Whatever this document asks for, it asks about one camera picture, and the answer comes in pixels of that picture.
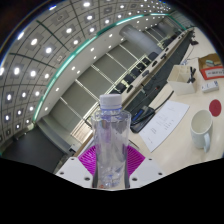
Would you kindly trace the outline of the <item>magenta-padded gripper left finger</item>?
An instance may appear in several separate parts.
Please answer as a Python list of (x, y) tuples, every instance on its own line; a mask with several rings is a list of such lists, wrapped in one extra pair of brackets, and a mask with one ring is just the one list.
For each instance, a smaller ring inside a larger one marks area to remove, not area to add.
[(96, 153), (95, 147), (92, 146), (78, 157), (70, 157), (57, 171), (56, 176), (81, 187), (91, 188), (93, 186), (95, 171)]

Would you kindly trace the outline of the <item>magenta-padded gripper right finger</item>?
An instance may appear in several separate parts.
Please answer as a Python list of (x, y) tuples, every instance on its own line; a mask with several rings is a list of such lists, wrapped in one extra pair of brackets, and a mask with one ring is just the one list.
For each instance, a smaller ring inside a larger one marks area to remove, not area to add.
[(135, 148), (127, 148), (127, 175), (130, 188), (140, 188), (165, 176), (158, 164)]

